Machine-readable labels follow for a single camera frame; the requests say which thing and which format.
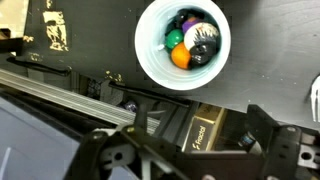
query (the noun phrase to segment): white cup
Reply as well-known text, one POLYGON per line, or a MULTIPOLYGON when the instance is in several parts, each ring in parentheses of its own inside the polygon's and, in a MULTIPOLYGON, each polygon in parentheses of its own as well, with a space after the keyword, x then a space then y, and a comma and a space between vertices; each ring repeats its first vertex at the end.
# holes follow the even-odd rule
POLYGON ((231 45, 230 28, 220 8, 211 0, 155 0, 142 14, 135 33, 138 60, 148 76, 174 90, 191 90, 210 82, 225 65, 231 45), (173 64, 165 44, 168 24, 180 9, 195 9, 214 19, 220 32, 220 50, 200 68, 183 70, 173 64))

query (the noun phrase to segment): metal rail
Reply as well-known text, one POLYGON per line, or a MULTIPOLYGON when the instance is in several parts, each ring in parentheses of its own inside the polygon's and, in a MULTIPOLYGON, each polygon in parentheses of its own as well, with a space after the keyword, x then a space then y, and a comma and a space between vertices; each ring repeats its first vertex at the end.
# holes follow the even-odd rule
MULTIPOLYGON (((135 114, 132 112, 2 69, 0 69, 0 84, 116 125, 133 124, 134 122, 135 114)), ((153 134, 158 125, 158 120, 148 118, 149 133, 153 134)))

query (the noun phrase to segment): gray plastic panel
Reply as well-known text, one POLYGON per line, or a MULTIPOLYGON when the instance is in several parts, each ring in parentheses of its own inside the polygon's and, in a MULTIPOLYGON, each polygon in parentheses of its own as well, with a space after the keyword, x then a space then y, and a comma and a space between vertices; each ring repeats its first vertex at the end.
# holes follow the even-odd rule
POLYGON ((61 180, 78 142, 0 98, 0 179, 61 180))

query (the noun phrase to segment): screw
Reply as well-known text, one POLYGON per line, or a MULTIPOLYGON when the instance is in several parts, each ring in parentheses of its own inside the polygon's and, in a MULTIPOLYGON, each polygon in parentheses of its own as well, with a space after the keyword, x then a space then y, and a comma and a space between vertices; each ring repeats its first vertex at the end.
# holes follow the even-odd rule
POLYGON ((296 131, 296 129, 294 127, 287 127, 287 130, 291 131, 291 132, 295 132, 296 131))
POLYGON ((216 180, 213 176, 206 174, 202 177, 202 180, 216 180))
POLYGON ((279 180, 279 178, 274 177, 274 176, 268 176, 267 180, 279 180))
POLYGON ((129 127, 128 129, 127 129, 127 132, 128 133, 132 133, 134 131, 134 127, 129 127))

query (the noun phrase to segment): green ball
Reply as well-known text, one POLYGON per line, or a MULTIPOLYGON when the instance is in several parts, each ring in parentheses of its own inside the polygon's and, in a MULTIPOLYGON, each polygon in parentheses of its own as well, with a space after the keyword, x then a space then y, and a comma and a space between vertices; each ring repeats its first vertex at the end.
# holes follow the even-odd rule
POLYGON ((183 32, 180 29, 172 30, 166 38, 166 46, 173 49, 176 45, 183 41, 183 32))

